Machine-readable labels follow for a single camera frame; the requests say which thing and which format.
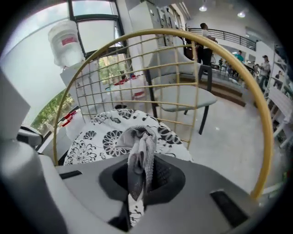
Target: tiled floor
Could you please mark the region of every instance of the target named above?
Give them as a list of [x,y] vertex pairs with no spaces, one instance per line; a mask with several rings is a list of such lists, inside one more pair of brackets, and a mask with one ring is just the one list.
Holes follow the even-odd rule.
[[[204,108],[196,113],[195,129],[189,151],[194,162],[208,166],[246,192],[250,193],[257,181],[263,158],[263,133],[258,110],[251,104],[241,107],[225,99],[210,106],[203,134],[200,128]],[[178,121],[192,123],[193,111],[178,113]],[[164,119],[175,119],[175,113],[164,112]],[[177,125],[176,133],[189,139],[189,127]],[[271,172],[265,187],[282,181],[286,168],[285,154],[275,143]]]

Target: gold wire backrest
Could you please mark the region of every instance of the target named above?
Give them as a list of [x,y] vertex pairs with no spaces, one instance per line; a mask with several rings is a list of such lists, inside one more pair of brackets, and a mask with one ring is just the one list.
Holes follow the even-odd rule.
[[[190,41],[192,41],[192,44],[174,44],[174,41],[178,41],[179,37],[189,39]],[[168,41],[170,43],[170,46],[168,48],[162,47],[162,40]],[[182,30],[150,29],[124,35],[96,51],[81,65],[81,67],[77,70],[76,74],[73,76],[71,82],[69,83],[61,100],[59,110],[57,112],[53,141],[54,160],[56,165],[58,164],[56,150],[56,132],[58,119],[60,118],[60,111],[63,102],[70,89],[71,94],[73,94],[72,89],[76,89],[76,97],[78,98],[78,103],[85,121],[89,121],[98,113],[114,109],[115,105],[127,105],[127,108],[129,108],[131,105],[142,103],[143,105],[138,106],[138,109],[141,109],[144,112],[153,115],[153,113],[150,111],[150,106],[152,104],[156,104],[159,108],[159,114],[157,117],[159,121],[165,122],[176,133],[179,131],[179,126],[184,128],[184,132],[186,132],[186,128],[188,128],[188,138],[182,139],[182,141],[187,143],[188,147],[191,142],[192,130],[195,124],[196,107],[198,103],[198,66],[197,63],[192,60],[184,59],[183,61],[181,56],[181,49],[183,47],[192,48],[192,54],[194,60],[196,61],[197,59],[194,42],[198,42],[201,45],[207,46],[215,53],[225,58],[246,82],[248,88],[255,98],[256,105],[258,106],[258,110],[260,112],[264,133],[263,164],[260,170],[258,181],[254,187],[254,190],[251,193],[251,196],[253,198],[257,198],[263,191],[270,170],[273,152],[271,117],[268,107],[266,105],[266,101],[263,98],[263,94],[249,71],[229,51],[209,39]],[[164,50],[174,51],[174,57],[170,58],[170,61],[172,62],[168,63],[166,61],[161,61],[162,57],[160,56],[160,53]],[[125,57],[122,58],[120,52],[123,52],[125,54]],[[109,59],[106,60],[106,58],[109,58],[109,56],[116,57],[114,62],[109,61]],[[114,69],[111,69],[113,67],[119,67],[119,64],[121,63],[125,64],[124,75],[126,79],[129,79],[127,82],[127,88],[123,88],[125,83],[123,85],[121,84],[121,80],[124,77],[121,74],[117,74]],[[188,66],[189,68],[192,67],[194,80],[192,80],[192,82],[190,83],[180,82],[180,71],[183,66]],[[174,83],[168,80],[168,77],[170,77],[170,75],[166,75],[168,74],[168,69],[170,69],[172,73],[175,73]],[[157,73],[157,78],[153,79],[154,84],[152,85],[149,85],[149,83],[146,82],[146,74],[148,70],[150,71],[150,74],[152,74],[152,71],[154,70],[156,70]],[[135,74],[136,77],[142,77],[142,79],[139,79],[139,81],[142,83],[140,83],[139,85],[133,85],[134,80],[130,79],[131,74]],[[118,84],[116,85],[114,90],[107,90],[104,87],[104,85],[115,83]],[[189,85],[192,87],[194,86],[194,89],[197,90],[197,92],[195,92],[194,96],[192,97],[195,100],[193,105],[186,105],[184,104],[184,102],[181,102],[182,99],[179,98],[181,97],[180,87],[184,85]],[[176,95],[176,102],[171,103],[168,101],[163,101],[164,88],[172,86],[176,87],[177,89],[176,94],[174,94]],[[155,100],[150,100],[149,92],[151,90],[149,88],[153,88],[153,90],[155,91]],[[145,95],[143,97],[137,97],[137,89],[139,89],[140,91],[143,90]],[[165,112],[162,110],[162,105],[164,104],[176,106],[176,110],[179,110],[182,106],[190,110],[194,109],[192,110],[191,122],[184,122],[184,118],[179,118],[179,115],[181,114],[179,111],[174,112],[174,119],[170,120],[165,118]]]
[[[166,37],[171,46],[161,46]],[[88,61],[72,84],[76,92],[76,96],[73,96],[78,101],[84,121],[90,121],[95,115],[113,110],[118,105],[126,106],[144,111],[174,131],[178,129],[178,125],[184,126],[182,132],[189,134],[185,134],[185,138],[181,140],[189,147],[197,106],[198,65],[195,62],[197,59],[194,61],[184,56],[183,48],[191,48],[193,57],[196,58],[195,42],[184,45],[179,37],[153,34],[133,37],[113,45],[116,45],[114,50],[110,46]],[[181,83],[180,73],[187,66],[194,78],[189,83]],[[181,85],[194,87],[194,92],[188,94],[188,98],[194,100],[192,105],[179,98]],[[163,88],[172,86],[177,87],[172,94],[176,96],[176,102],[163,99],[164,93],[166,94]],[[150,95],[150,88],[155,92],[155,99]],[[158,106],[158,114],[152,110],[153,105]],[[175,105],[176,111],[173,114],[165,113],[162,105]],[[179,120],[179,107],[192,110],[188,119]]]

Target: black and white floral cushion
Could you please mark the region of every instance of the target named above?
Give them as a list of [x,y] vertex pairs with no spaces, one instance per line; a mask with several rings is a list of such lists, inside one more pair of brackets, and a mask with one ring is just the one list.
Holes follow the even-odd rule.
[[[96,115],[83,127],[68,150],[64,165],[89,163],[129,153],[129,149],[117,148],[116,143],[124,130],[135,125],[147,125],[156,133],[155,152],[192,161],[189,151],[168,126],[145,112],[118,109]],[[129,202],[129,212],[130,223],[134,226],[144,213],[142,201]]]

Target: gold metal chair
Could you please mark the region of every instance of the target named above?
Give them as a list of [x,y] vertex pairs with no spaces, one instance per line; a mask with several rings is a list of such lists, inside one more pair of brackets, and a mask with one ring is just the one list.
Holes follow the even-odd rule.
[[[149,65],[149,60],[151,54],[158,54],[160,51],[160,48],[158,49],[157,45],[160,44],[160,41],[163,37],[168,37],[171,39],[173,37],[182,37],[187,38],[190,41],[192,41],[191,45],[179,45],[179,46],[170,46],[168,48],[164,49],[170,49],[174,51],[174,57],[175,57],[175,63],[171,64],[160,64],[160,60],[158,60],[158,64],[155,66]],[[218,44],[214,43],[213,41],[197,35],[192,34],[190,32],[182,31],[182,30],[174,30],[174,29],[150,29],[150,30],[143,30],[134,32],[131,34],[124,35],[118,39],[115,39],[114,41],[108,43],[104,47],[97,50],[95,53],[93,53],[82,65],[79,69],[77,69],[76,74],[73,76],[71,82],[69,83],[64,96],[61,100],[57,118],[55,122],[54,127],[54,160],[55,164],[58,164],[57,161],[57,151],[56,151],[56,132],[58,127],[58,119],[60,118],[60,111],[63,105],[63,102],[65,100],[65,97],[70,89],[73,89],[75,85],[76,93],[78,93],[78,89],[85,90],[85,87],[92,91],[90,94],[86,94],[86,92],[83,92],[84,95],[77,96],[79,106],[81,108],[81,113],[84,117],[84,121],[88,121],[90,118],[94,117],[98,112],[102,111],[109,111],[110,109],[114,109],[116,105],[136,105],[138,103],[143,103],[142,106],[139,106],[139,108],[144,107],[144,112],[147,114],[153,115],[154,112],[156,112],[156,109],[158,108],[158,116],[156,116],[156,119],[158,121],[162,121],[166,123],[170,128],[174,129],[174,131],[179,131],[179,126],[181,127],[181,130],[183,132],[188,132],[187,138],[182,138],[181,140],[183,142],[187,143],[187,148],[189,147],[191,143],[191,136],[192,132],[195,126],[195,117],[196,117],[196,109],[198,106],[198,64],[194,61],[188,61],[188,62],[178,62],[176,58],[178,57],[178,49],[182,47],[191,47],[193,52],[193,57],[196,61],[196,52],[195,52],[195,43],[198,42],[204,46],[207,46],[208,48],[212,49],[215,53],[219,54],[221,57],[226,59],[229,64],[231,64],[237,72],[241,75],[243,80],[246,82],[248,88],[252,92],[255,102],[258,106],[261,122],[262,122],[262,128],[264,133],[264,155],[263,155],[263,164],[262,168],[260,170],[260,174],[258,177],[258,181],[251,193],[251,196],[253,198],[257,198],[261,195],[262,190],[264,188],[269,170],[270,170],[270,164],[271,164],[271,158],[272,158],[272,152],[273,152],[273,138],[272,138],[272,125],[271,125],[271,118],[270,118],[270,112],[268,110],[268,107],[266,105],[266,101],[263,98],[263,94],[261,90],[259,89],[257,83],[249,73],[249,71],[226,49],[219,46]],[[112,46],[114,45],[120,45],[118,49],[113,49]],[[121,59],[121,56],[119,54],[123,52],[126,54],[126,57]],[[115,56],[115,61],[107,60],[106,58],[109,58],[109,56]],[[100,66],[99,68],[93,70],[93,71],[85,71],[85,68],[89,66],[90,63],[96,63]],[[125,65],[125,70],[123,74],[115,74],[111,69],[113,67],[118,67],[119,64]],[[195,74],[195,80],[189,83],[180,83],[180,76],[179,76],[179,68],[180,66],[192,66]],[[161,68],[165,68],[167,66],[173,66],[176,69],[176,82],[175,83],[168,83],[165,82],[162,79],[161,76]],[[136,76],[140,75],[143,77],[143,80],[145,80],[145,74],[147,70],[156,69],[159,74],[159,84],[156,85],[149,85],[147,83],[139,85],[139,86],[132,86],[131,83],[133,82],[133,79],[131,79],[131,75],[135,74]],[[92,80],[91,74],[94,72],[98,73],[98,80]],[[107,77],[101,79],[101,74],[107,74]],[[122,79],[128,80],[129,86],[124,88]],[[101,87],[104,84],[115,84],[116,88],[115,90],[103,90]],[[94,85],[99,87],[99,92],[93,92],[95,90]],[[196,92],[194,94],[194,103],[193,104],[186,104],[182,102],[182,100],[179,99],[180,95],[180,87],[183,86],[195,86]],[[163,99],[163,88],[169,88],[173,87],[173,91],[176,90],[176,101],[168,101]],[[151,98],[154,97],[152,94],[154,90],[157,90],[158,97],[157,99]],[[143,98],[137,98],[136,91],[137,90],[143,90],[146,94]],[[166,115],[166,113],[163,110],[163,106],[175,106],[176,111],[174,112],[173,120],[169,119],[169,115]],[[180,113],[178,110],[181,110],[181,108],[187,108],[191,110],[190,112],[193,112],[191,122],[186,122],[184,118],[179,119]]]

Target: white chair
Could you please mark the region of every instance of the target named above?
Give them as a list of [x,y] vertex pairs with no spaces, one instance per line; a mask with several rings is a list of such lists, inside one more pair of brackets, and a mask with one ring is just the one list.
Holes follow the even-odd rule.
[[[175,51],[173,49],[167,49],[167,50],[159,50],[157,53],[152,54],[152,58],[150,60],[150,64],[148,67],[153,67],[157,65],[163,65],[163,64],[175,64],[180,62],[192,62],[192,60],[186,58],[180,51]],[[146,79],[148,82],[148,85],[153,85],[152,80],[154,81],[154,84],[170,84],[170,83],[176,83],[176,74],[177,70],[179,71],[180,77],[189,77],[194,79],[194,66],[191,64],[180,64],[178,65],[178,68],[174,66],[165,66],[159,69],[149,69],[146,71]],[[198,88],[198,104],[197,108],[205,107],[204,115],[201,121],[201,127],[199,130],[199,134],[202,134],[206,117],[208,114],[209,106],[217,101],[216,97],[211,93],[212,90],[212,68],[210,66],[205,66],[200,64],[199,68],[199,75],[198,79],[201,80],[202,74],[204,71],[208,72],[208,78],[207,78],[207,89],[201,89]],[[179,101],[186,104],[186,105],[194,105],[194,95],[196,93],[196,87],[194,86],[181,86],[179,91]],[[160,95],[160,90],[153,91],[153,88],[150,88],[150,95],[151,100],[155,101],[156,98]],[[177,87],[171,86],[171,87],[164,87],[163,88],[163,98],[162,102],[177,102]],[[161,105],[162,109],[167,112],[176,112],[176,111],[184,111],[184,114],[187,114],[188,110],[191,110],[190,107],[180,106],[177,107],[176,105]],[[152,109],[154,111],[155,117],[157,117],[156,112],[156,106],[155,104],[152,105]]]

